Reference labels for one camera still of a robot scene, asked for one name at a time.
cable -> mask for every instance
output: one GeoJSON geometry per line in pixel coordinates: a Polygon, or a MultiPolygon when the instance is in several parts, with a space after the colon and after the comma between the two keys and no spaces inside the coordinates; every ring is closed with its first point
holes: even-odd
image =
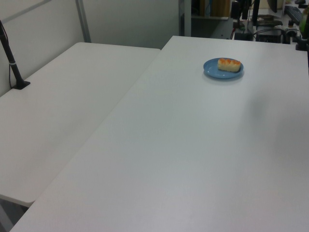
{"type": "Polygon", "coordinates": [[[248,28],[248,25],[249,25],[250,11],[251,11],[251,8],[252,8],[254,2],[255,2],[255,1],[252,2],[251,6],[250,6],[250,8],[249,8],[248,21],[247,21],[247,28],[248,28]]]}
{"type": "Polygon", "coordinates": [[[210,15],[211,14],[211,5],[212,5],[212,0],[209,0],[209,3],[205,9],[205,15],[210,15]]]}
{"type": "Polygon", "coordinates": [[[280,30],[281,32],[285,33],[285,31],[282,30],[282,29],[275,29],[275,28],[273,28],[273,29],[259,30],[259,31],[255,32],[255,33],[253,33],[253,35],[257,35],[257,34],[259,34],[259,33],[267,32],[267,31],[272,31],[272,30],[280,30]]]}
{"type": "Polygon", "coordinates": [[[197,9],[197,8],[194,8],[193,6],[191,6],[191,13],[192,13],[193,15],[194,15],[194,14],[199,15],[198,9],[197,9]]]}
{"type": "Polygon", "coordinates": [[[233,30],[232,30],[232,33],[231,33],[231,36],[230,36],[230,39],[232,40],[233,39],[233,35],[234,35],[234,33],[235,33],[235,28],[233,28],[233,30]]]}

bread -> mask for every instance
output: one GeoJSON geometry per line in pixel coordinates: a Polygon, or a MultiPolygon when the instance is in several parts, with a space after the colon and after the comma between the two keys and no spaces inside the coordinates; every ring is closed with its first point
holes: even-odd
{"type": "Polygon", "coordinates": [[[238,72],[241,62],[234,59],[220,58],[218,60],[218,69],[228,72],[238,72]]]}

white table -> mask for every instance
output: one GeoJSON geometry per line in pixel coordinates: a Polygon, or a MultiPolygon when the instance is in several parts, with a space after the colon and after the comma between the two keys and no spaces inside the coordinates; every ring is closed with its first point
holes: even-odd
{"type": "Polygon", "coordinates": [[[308,138],[306,52],[173,37],[12,232],[307,232],[308,138]]]}
{"type": "Polygon", "coordinates": [[[0,198],[30,206],[160,50],[77,43],[0,98],[0,198]]]}

blue plate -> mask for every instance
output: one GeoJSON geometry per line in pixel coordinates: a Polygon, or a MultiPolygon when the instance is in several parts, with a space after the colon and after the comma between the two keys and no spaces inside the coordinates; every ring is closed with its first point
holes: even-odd
{"type": "Polygon", "coordinates": [[[220,58],[210,59],[204,64],[204,73],[219,79],[230,79],[237,77],[242,74],[243,65],[240,65],[240,70],[238,72],[227,72],[218,69],[218,60],[220,58]]]}

white wall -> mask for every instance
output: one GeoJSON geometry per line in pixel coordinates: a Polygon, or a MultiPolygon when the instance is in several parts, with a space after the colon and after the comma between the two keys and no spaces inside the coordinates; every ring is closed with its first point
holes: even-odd
{"type": "Polygon", "coordinates": [[[1,20],[11,17],[17,13],[20,13],[23,10],[26,10],[32,6],[43,2],[44,0],[1,0],[1,7],[0,7],[0,15],[1,20]]]}
{"type": "MultiPolygon", "coordinates": [[[[277,9],[282,9],[283,0],[277,0],[277,9]]],[[[269,9],[267,0],[260,1],[260,9],[269,9]]]]}
{"type": "Polygon", "coordinates": [[[84,0],[91,42],[162,49],[179,35],[179,0],[84,0]]]}
{"type": "MultiPolygon", "coordinates": [[[[84,41],[75,0],[51,0],[3,25],[23,79],[84,41]]],[[[8,65],[0,45],[0,96],[10,89],[8,65]]]]}

